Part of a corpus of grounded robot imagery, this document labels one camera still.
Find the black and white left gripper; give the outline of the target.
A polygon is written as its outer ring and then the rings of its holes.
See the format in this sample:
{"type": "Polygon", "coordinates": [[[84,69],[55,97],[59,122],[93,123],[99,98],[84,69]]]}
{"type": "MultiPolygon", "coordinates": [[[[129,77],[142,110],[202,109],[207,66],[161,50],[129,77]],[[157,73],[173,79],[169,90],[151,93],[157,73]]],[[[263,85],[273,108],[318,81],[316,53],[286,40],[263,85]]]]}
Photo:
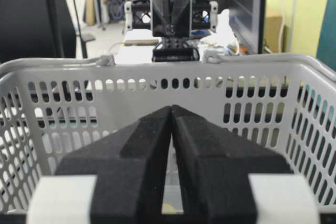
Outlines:
{"type": "Polygon", "coordinates": [[[188,43],[192,31],[215,32],[218,24],[218,3],[209,0],[132,0],[124,13],[127,31],[147,29],[161,38],[153,62],[198,61],[198,49],[188,43]]]}

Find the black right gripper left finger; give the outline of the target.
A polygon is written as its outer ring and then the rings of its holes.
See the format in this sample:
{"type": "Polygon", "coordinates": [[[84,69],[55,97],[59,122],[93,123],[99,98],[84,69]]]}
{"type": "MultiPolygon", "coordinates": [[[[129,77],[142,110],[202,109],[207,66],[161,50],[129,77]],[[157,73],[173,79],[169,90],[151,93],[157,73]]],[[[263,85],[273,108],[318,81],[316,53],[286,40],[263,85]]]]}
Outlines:
{"type": "Polygon", "coordinates": [[[164,106],[64,156],[55,175],[96,175],[92,223],[158,223],[170,140],[164,106]]]}

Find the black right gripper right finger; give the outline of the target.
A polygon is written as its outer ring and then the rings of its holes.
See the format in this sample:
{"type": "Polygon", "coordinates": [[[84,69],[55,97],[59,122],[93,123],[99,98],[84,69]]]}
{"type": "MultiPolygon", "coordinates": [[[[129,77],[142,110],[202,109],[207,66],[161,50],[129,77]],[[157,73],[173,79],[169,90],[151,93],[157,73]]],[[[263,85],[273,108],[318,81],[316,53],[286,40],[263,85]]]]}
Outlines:
{"type": "Polygon", "coordinates": [[[248,174],[292,174],[286,159],[179,105],[171,112],[184,213],[206,223],[256,223],[248,174]]]}

